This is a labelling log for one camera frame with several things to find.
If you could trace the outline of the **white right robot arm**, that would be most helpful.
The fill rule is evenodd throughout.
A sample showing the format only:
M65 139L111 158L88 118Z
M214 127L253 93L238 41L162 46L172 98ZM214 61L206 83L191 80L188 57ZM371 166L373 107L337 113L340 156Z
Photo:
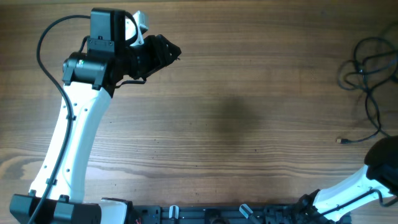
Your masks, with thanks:
M373 145L364 165L353 175L327 189L304 195L292 211L294 223L348 223L345 215L378 200L380 206L397 204L397 137Z

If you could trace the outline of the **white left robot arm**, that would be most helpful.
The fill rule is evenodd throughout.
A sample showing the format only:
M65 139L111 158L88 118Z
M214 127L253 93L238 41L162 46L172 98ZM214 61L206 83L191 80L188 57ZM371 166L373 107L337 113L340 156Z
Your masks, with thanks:
M143 12L94 8L88 18L90 33L64 61L56 83L62 104L45 160L29 192L11 198L10 213L20 223L142 221L128 200L84 202L88 159L114 91L144 84L181 50L162 35L148 35Z

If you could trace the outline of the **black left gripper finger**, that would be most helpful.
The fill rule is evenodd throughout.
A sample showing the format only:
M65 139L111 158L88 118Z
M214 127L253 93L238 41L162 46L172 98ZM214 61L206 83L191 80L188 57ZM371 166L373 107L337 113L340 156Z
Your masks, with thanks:
M169 64L168 63L163 63L163 62L154 62L150 64L143 72L142 79L146 80L148 77L150 77L153 73L161 70L164 67L167 67Z
M181 55L180 47L171 43L163 35L159 34L155 37L160 44L160 55L165 62L174 62Z

